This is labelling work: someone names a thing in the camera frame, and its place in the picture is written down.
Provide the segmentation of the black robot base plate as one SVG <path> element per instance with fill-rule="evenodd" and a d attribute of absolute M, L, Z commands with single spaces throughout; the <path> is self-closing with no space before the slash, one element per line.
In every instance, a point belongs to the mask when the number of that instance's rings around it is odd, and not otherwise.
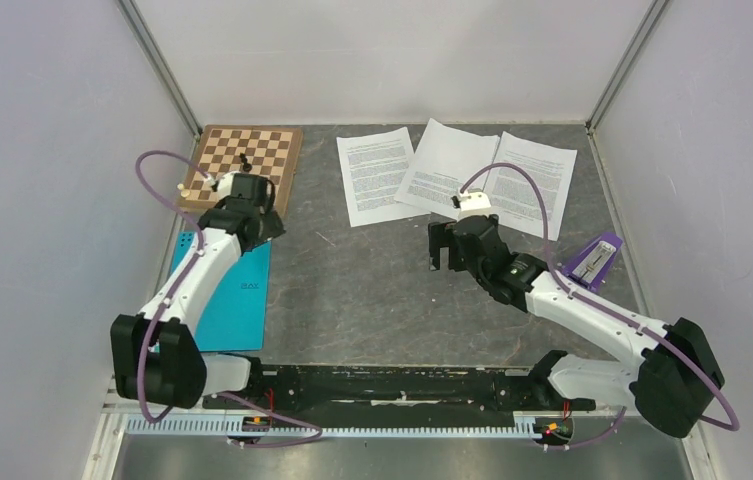
<path fill-rule="evenodd" d="M 506 427 L 516 412 L 590 412 L 525 368 L 264 365 L 240 397 L 328 428 Z"/>

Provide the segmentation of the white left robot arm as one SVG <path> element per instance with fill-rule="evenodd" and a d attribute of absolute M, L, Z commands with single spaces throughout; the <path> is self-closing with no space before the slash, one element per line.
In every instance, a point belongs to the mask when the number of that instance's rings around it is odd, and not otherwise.
<path fill-rule="evenodd" d="M 284 232 L 275 185 L 266 177 L 228 173 L 213 189 L 219 199 L 164 286 L 138 313 L 121 314 L 110 328 L 114 380 L 120 397 L 152 406 L 190 409 L 203 397 L 227 391 L 243 408 L 259 405 L 264 379 L 251 360 L 203 354 L 194 338 L 218 284 L 241 257 Z"/>

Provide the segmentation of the printed paper sheet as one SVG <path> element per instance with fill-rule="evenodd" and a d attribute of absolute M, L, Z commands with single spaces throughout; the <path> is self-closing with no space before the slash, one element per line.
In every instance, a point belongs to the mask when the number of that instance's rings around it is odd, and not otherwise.
<path fill-rule="evenodd" d="M 452 198 L 472 175 L 492 163 L 500 137 L 482 136 L 428 121 L 394 199 L 457 219 Z"/>
<path fill-rule="evenodd" d="M 352 227 L 428 213 L 395 199 L 414 154 L 406 127 L 360 137 L 338 137 L 336 143 Z"/>
<path fill-rule="evenodd" d="M 493 213 L 511 229 L 543 236 L 559 237 L 568 192 L 577 159 L 575 150 L 556 148 L 524 140 L 504 132 L 493 161 L 502 166 L 484 175 L 483 191 Z"/>

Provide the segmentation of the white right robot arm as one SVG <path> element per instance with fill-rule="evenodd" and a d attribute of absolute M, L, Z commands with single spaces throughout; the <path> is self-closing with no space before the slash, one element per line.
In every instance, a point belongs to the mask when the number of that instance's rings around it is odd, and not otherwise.
<path fill-rule="evenodd" d="M 495 216 L 428 226 L 430 267 L 468 272 L 495 301 L 550 320 L 611 355 L 588 360 L 567 352 L 533 367 L 532 400 L 554 408 L 565 399 L 636 410 L 658 431 L 690 434 L 725 383 L 703 329 L 684 317 L 668 324 L 629 311 L 549 270 L 528 253 L 510 251 Z"/>

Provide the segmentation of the blue folder with black inside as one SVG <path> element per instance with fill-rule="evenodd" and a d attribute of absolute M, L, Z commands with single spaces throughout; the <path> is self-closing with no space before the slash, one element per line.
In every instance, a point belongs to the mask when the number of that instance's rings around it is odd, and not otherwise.
<path fill-rule="evenodd" d="M 177 243 L 170 277 L 140 313 L 180 321 L 204 353 L 261 349 L 271 244 L 244 251 L 234 236 L 214 228 L 202 237 L 190 234 Z"/>

